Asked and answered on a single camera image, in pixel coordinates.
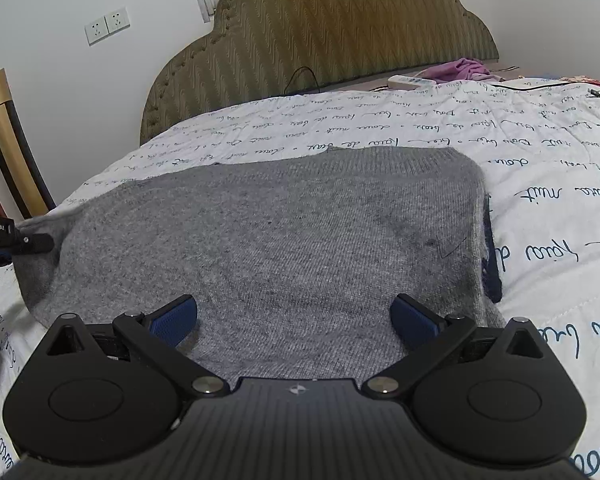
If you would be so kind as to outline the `white quilt with blue script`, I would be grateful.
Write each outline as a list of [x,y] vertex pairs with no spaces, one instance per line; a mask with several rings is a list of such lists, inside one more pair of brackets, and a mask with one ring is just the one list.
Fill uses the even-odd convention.
[[500,310],[538,324],[582,393],[588,422],[573,461],[600,479],[600,88],[457,81],[231,106],[166,129],[81,185],[66,206],[170,171],[331,146],[454,148],[481,167],[503,283]]

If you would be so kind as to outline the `purple cloth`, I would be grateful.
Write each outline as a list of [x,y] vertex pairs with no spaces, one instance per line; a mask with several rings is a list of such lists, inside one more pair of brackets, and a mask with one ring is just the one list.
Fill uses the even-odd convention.
[[458,80],[471,81],[502,81],[503,78],[492,74],[483,62],[473,58],[458,58],[457,60],[430,66],[417,74],[420,78],[446,84]]

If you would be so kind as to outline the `white double wall socket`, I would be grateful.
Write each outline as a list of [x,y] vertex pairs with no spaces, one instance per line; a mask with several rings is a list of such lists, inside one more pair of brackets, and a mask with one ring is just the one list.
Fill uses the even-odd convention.
[[121,32],[130,26],[128,10],[121,8],[112,11],[84,26],[87,44],[89,46],[97,44],[100,40]]

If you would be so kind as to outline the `white power strip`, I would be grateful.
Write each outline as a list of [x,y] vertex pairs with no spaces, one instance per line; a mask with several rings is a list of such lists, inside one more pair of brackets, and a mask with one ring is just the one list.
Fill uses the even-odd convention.
[[430,88],[437,83],[434,80],[407,75],[393,75],[388,78],[387,86],[394,90],[417,90]]

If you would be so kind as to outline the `olive green upholstered headboard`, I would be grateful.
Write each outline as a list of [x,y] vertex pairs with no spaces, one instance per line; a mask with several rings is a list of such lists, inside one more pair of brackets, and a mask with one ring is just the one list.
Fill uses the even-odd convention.
[[212,31],[152,84],[140,143],[227,106],[499,56],[486,24],[460,0],[219,0]]

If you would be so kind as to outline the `grey and navy knit sweater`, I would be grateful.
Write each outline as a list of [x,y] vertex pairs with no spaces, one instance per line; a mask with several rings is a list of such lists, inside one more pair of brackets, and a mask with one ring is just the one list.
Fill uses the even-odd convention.
[[32,315],[87,323],[198,306],[190,358],[242,376],[364,380],[404,356],[396,296],[500,327],[480,168],[450,148],[330,148],[132,181],[23,223],[51,252],[14,268]]

